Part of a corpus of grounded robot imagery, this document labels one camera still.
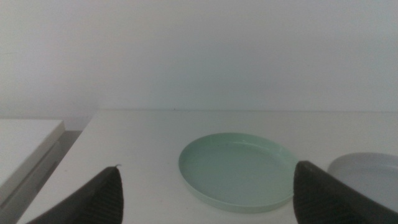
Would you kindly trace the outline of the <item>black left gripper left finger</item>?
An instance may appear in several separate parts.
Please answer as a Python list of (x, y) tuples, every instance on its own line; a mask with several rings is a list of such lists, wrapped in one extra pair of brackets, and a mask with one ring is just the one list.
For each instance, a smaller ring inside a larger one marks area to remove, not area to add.
[(117, 167), (107, 167), (50, 210), (31, 220), (33, 224), (121, 224), (124, 196)]

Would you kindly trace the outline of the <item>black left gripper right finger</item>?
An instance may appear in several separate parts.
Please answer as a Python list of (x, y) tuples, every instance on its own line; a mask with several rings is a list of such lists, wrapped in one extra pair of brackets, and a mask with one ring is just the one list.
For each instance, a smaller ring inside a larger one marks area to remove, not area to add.
[(397, 212), (309, 161), (300, 161), (295, 166), (293, 207), (300, 224), (397, 224)]

